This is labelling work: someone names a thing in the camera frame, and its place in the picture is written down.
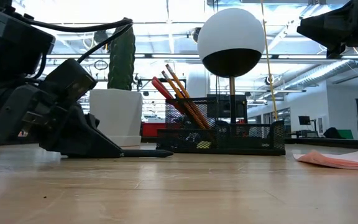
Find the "potted plant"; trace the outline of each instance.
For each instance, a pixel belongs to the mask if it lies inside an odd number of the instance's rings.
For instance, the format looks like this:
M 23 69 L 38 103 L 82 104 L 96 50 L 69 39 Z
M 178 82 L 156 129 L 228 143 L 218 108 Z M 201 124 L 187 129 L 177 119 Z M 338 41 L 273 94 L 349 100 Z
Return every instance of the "potted plant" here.
M 100 119 L 98 129 L 119 146 L 140 145 L 142 95 L 132 90 L 135 35 L 133 28 L 112 41 L 107 90 L 91 90 L 90 113 Z

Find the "white planter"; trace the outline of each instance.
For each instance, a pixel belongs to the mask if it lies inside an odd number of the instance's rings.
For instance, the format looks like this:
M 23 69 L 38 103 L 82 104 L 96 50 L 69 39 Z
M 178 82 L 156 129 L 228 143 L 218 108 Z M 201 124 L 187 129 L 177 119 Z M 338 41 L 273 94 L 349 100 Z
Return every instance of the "white planter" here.
M 100 120 L 98 129 L 118 146 L 140 145 L 142 95 L 127 90 L 91 90 L 89 112 Z

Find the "pink paper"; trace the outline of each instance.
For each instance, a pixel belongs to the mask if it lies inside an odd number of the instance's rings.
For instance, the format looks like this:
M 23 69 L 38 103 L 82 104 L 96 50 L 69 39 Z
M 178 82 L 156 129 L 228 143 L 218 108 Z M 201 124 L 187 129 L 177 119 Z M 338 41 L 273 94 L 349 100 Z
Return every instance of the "pink paper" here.
M 313 150 L 308 154 L 294 154 L 293 157 L 300 162 L 358 170 L 358 151 L 342 155 L 333 155 L 321 154 L 320 152 Z

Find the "white ball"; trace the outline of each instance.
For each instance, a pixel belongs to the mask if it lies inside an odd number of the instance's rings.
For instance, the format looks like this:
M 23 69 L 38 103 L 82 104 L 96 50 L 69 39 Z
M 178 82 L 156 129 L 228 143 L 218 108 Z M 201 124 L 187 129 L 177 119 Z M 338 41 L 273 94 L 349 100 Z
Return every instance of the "white ball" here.
M 225 9 L 211 16 L 198 35 L 204 66 L 220 77 L 238 77 L 253 69 L 265 50 L 264 30 L 250 12 Z

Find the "wooden tabletop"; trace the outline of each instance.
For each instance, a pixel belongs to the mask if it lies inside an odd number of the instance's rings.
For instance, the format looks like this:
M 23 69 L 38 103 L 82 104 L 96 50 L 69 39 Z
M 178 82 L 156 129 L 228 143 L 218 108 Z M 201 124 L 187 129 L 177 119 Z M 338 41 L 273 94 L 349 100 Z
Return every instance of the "wooden tabletop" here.
M 358 171 L 287 156 L 61 159 L 0 147 L 0 223 L 358 224 Z

